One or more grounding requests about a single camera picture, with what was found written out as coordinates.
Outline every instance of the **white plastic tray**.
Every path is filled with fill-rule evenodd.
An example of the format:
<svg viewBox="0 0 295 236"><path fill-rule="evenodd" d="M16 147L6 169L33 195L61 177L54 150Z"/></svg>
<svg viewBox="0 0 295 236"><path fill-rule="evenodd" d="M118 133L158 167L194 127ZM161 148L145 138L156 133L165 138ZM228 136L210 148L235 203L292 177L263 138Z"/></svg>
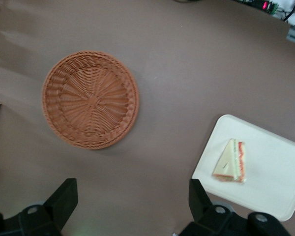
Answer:
<svg viewBox="0 0 295 236"><path fill-rule="evenodd" d="M212 172L229 139L245 142L246 183L220 182ZM295 211L295 143L231 115L216 123L192 175L204 189L254 211L288 220Z"/></svg>

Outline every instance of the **brown table surface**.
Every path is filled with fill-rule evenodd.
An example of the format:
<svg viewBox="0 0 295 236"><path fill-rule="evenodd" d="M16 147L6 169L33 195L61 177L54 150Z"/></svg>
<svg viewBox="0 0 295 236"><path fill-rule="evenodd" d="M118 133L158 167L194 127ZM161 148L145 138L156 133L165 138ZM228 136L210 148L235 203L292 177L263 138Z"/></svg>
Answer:
<svg viewBox="0 0 295 236"><path fill-rule="evenodd" d="M288 29L225 0L1 0L0 212L10 217L76 177L64 235L179 233L192 220L188 180L221 115L295 141ZM115 56L140 90L134 127L102 150L60 140L41 109L47 73L80 50ZM283 224L295 235L295 213Z"/></svg>

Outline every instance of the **red light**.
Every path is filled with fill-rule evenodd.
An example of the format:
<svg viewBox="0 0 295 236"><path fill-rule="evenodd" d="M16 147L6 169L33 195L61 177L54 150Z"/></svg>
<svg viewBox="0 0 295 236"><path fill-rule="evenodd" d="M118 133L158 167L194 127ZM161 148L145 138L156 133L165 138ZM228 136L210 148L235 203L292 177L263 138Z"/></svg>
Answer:
<svg viewBox="0 0 295 236"><path fill-rule="evenodd" d="M266 7L267 7L267 2L265 1L264 6L262 7L262 9L264 10L264 9L266 9Z"/></svg>

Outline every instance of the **basket center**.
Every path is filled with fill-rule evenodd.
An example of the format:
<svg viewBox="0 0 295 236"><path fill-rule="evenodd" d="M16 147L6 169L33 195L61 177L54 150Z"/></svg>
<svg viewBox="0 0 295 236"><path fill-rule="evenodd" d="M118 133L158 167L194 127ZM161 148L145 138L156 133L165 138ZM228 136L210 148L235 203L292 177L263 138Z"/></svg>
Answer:
<svg viewBox="0 0 295 236"><path fill-rule="evenodd" d="M93 107L96 107L99 103L99 100L100 100L100 97L93 95L88 99L88 104Z"/></svg>

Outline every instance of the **wicker basket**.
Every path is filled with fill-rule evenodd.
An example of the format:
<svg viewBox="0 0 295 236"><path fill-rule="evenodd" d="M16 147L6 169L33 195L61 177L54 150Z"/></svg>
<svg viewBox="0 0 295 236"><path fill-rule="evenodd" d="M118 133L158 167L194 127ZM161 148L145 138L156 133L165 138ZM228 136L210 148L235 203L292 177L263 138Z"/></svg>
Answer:
<svg viewBox="0 0 295 236"><path fill-rule="evenodd" d="M100 149L129 132L139 93L120 61L106 53L81 51L49 72L42 103L48 124L60 138L76 147Z"/></svg>

